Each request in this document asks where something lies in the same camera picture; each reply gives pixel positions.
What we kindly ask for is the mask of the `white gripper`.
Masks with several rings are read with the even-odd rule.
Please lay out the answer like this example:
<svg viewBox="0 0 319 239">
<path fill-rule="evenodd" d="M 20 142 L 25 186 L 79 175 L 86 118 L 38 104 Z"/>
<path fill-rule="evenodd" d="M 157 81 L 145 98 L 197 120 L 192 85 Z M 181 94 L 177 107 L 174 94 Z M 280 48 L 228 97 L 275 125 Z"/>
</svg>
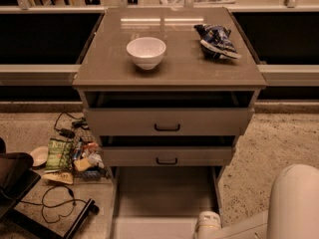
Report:
<svg viewBox="0 0 319 239">
<path fill-rule="evenodd" d="M 194 239 L 210 239 L 221 228 L 220 216 L 212 211 L 200 212 L 194 228 Z"/>
</svg>

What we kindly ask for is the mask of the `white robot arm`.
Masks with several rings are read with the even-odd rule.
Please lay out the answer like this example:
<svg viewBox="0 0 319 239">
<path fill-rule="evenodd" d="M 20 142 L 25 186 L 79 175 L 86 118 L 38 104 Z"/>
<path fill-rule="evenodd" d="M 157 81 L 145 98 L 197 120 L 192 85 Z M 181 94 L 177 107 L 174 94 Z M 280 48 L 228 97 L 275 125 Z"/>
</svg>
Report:
<svg viewBox="0 0 319 239">
<path fill-rule="evenodd" d="M 235 225 L 221 227 L 218 214 L 201 212 L 194 239 L 319 239 L 319 169 L 305 164 L 282 169 L 269 209 Z"/>
</svg>

